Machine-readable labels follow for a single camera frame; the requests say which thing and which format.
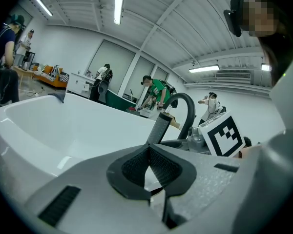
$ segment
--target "black pants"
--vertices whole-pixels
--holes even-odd
[[[204,123],[204,122],[205,122],[205,120],[202,120],[202,119],[201,119],[200,122],[199,122],[199,124],[198,124],[198,126],[201,125],[201,124]]]
[[[98,90],[100,82],[101,82],[101,80],[99,80],[99,79],[96,79],[96,81],[94,82],[93,87],[91,89],[91,94],[90,94],[89,100],[98,102],[99,97],[100,97],[99,90]]]
[[[0,70],[0,104],[5,104],[10,100],[12,103],[19,99],[19,76],[11,69]]]

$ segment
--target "ceiling light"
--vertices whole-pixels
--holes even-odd
[[[263,71],[271,71],[272,68],[271,68],[269,65],[262,64],[262,70],[263,70]]]
[[[52,16],[53,14],[47,9],[47,7],[43,4],[43,2],[41,0],[36,0],[39,5],[46,11],[46,13],[48,13],[49,16]]]
[[[124,0],[115,0],[114,23],[120,25]]]
[[[204,72],[204,71],[212,71],[212,70],[219,70],[218,65],[209,66],[209,67],[203,67],[203,68],[193,68],[190,69],[190,73],[197,73],[197,72]]]

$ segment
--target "white basin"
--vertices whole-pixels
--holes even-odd
[[[25,202],[38,188],[78,162],[146,142],[153,120],[66,94],[0,108],[0,155]],[[180,133],[169,126],[163,140]]]

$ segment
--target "white shirt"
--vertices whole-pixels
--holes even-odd
[[[216,111],[220,104],[216,99],[205,99],[203,101],[206,105],[208,105],[208,108],[201,117],[202,120],[207,121],[208,119],[214,118],[216,115],[218,115],[218,112]]]
[[[26,36],[23,36],[21,39],[20,39],[20,42],[22,42],[23,44],[25,44],[27,47],[29,47],[30,45],[30,38],[28,37],[28,35]],[[23,55],[25,56],[26,54],[26,48],[24,48],[23,46],[19,46],[19,48],[17,49],[16,51],[16,54],[19,54],[19,55]]]
[[[99,76],[97,77],[97,79],[102,80],[102,74],[107,70],[106,67],[101,67],[99,68],[99,70],[97,71],[99,73]]]

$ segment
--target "black hose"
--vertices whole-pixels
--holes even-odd
[[[193,125],[194,120],[195,120],[195,105],[194,105],[194,102],[190,96],[188,96],[185,93],[177,93],[177,94],[174,94],[172,97],[170,97],[168,99],[168,101],[166,101],[166,103],[163,106],[163,109],[164,110],[167,109],[167,107],[173,101],[175,101],[177,99],[184,99],[187,103],[187,106],[188,106],[187,119],[186,119],[186,122],[185,122],[183,128],[181,129],[179,136],[178,136],[178,139],[186,139],[188,136],[188,130]]]

